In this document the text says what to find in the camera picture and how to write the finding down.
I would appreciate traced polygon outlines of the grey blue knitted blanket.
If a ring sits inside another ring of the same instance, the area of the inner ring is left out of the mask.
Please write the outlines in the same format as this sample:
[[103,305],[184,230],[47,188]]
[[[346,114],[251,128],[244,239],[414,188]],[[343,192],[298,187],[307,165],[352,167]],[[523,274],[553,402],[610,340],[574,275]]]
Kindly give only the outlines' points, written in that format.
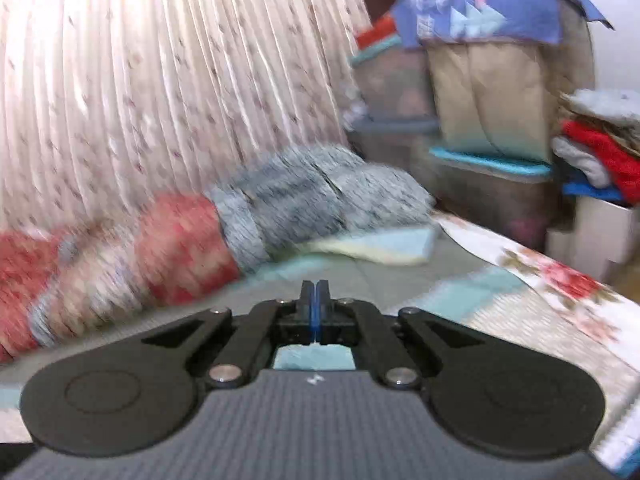
[[404,170],[342,146],[294,146],[258,159],[206,192],[240,271],[298,244],[431,221],[435,199]]

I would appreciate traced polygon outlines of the chevron patterned bedspread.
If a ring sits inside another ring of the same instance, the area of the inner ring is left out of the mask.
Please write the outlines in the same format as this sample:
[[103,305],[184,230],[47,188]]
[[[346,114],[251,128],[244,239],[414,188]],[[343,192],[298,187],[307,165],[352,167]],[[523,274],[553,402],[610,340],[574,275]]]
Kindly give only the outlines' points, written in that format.
[[[322,343],[295,325],[328,280]],[[342,240],[6,371],[13,479],[620,479],[639,375],[483,234]]]

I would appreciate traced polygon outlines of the stacked clear storage bins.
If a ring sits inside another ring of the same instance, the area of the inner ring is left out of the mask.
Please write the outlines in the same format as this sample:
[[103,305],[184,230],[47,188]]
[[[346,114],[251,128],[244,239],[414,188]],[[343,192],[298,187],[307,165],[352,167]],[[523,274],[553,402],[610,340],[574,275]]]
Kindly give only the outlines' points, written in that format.
[[410,171],[439,140],[426,52],[402,45],[388,13],[358,32],[356,44],[356,99],[344,116],[350,147],[368,162]]

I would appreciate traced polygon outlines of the clear bin teal lid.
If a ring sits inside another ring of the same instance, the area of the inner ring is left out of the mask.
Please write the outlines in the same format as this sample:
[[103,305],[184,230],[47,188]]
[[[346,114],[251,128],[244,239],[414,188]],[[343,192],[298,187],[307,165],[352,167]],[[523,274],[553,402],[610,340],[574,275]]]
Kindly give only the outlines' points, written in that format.
[[544,247],[559,207],[551,166],[430,148],[427,169],[444,208],[526,247]]

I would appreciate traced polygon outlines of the red patchwork quilt roll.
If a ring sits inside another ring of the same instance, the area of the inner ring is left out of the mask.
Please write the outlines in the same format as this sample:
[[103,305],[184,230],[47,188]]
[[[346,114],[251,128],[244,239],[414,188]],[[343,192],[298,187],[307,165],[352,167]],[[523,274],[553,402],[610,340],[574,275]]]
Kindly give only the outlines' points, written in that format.
[[1,234],[1,361],[86,336],[237,280],[213,202],[160,196],[44,234]]

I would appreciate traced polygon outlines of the white cardboard box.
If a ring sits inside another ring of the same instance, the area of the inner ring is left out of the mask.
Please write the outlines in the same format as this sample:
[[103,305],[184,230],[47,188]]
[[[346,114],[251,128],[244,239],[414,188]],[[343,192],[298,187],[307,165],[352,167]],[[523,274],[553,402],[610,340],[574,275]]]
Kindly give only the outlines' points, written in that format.
[[544,253],[597,281],[609,283],[639,248],[639,207],[589,196],[547,231]]

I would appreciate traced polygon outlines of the floral pleated curtain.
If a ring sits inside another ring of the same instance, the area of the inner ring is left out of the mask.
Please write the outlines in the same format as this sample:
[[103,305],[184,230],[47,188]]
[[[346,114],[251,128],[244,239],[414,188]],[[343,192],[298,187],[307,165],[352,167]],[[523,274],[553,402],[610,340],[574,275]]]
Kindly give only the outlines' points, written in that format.
[[50,228],[343,143],[363,0],[1,0],[1,223]]

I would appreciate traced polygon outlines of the red folded garment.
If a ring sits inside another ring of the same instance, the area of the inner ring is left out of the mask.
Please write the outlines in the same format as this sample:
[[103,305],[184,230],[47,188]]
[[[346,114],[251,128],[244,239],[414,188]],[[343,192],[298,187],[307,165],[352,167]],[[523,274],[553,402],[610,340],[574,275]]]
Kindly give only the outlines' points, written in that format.
[[562,133],[570,140],[590,148],[604,166],[624,200],[639,203],[639,159],[629,154],[607,133],[579,120],[564,122]]

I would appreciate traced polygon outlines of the blue printed cloth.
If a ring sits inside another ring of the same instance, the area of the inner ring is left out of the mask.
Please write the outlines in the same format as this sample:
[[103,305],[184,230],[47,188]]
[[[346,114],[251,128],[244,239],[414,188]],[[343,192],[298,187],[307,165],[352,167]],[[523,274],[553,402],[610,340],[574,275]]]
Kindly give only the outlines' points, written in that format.
[[390,9],[402,44],[562,41],[560,4],[573,3],[588,22],[610,22],[590,0],[396,0]]

